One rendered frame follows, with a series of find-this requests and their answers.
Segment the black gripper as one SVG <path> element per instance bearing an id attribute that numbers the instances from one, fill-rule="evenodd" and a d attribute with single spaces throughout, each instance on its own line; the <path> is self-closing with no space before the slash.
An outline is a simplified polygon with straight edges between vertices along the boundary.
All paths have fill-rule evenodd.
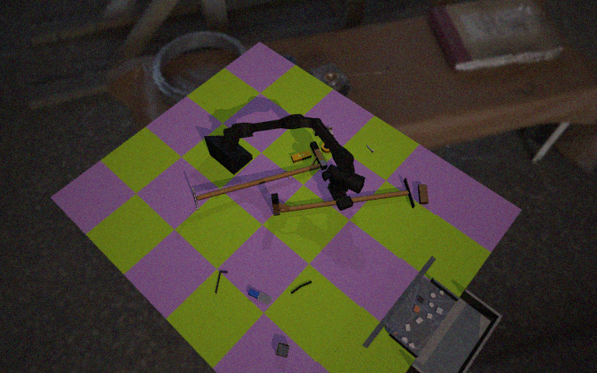
<path id="1" fill-rule="evenodd" d="M 329 186 L 327 187 L 331 196 L 336 201 L 337 207 L 340 211 L 353 206 L 353 201 L 350 196 L 347 196 L 345 192 L 345 185 L 336 186 L 331 182 L 331 174 L 327 171 L 322 173 L 324 181 L 329 180 Z"/>

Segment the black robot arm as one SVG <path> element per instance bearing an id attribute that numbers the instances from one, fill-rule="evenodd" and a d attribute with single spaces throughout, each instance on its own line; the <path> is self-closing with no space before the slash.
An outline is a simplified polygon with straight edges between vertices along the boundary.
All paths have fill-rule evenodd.
<path id="1" fill-rule="evenodd" d="M 326 170 L 331 174 L 331 182 L 336 186 L 345 185 L 345 192 L 349 190 L 360 193 L 365 182 L 365 177 L 354 170 L 354 156 L 342 147 L 334 136 L 328 131 L 321 119 L 304 117 L 301 114 L 292 114 L 280 120 L 271 120 L 260 123 L 238 123 L 224 129 L 223 138 L 218 145 L 227 152 L 236 152 L 239 138 L 252 137 L 254 132 L 272 129 L 297 129 L 301 127 L 312 128 L 323 143 L 330 150 L 337 166 L 330 165 Z"/>

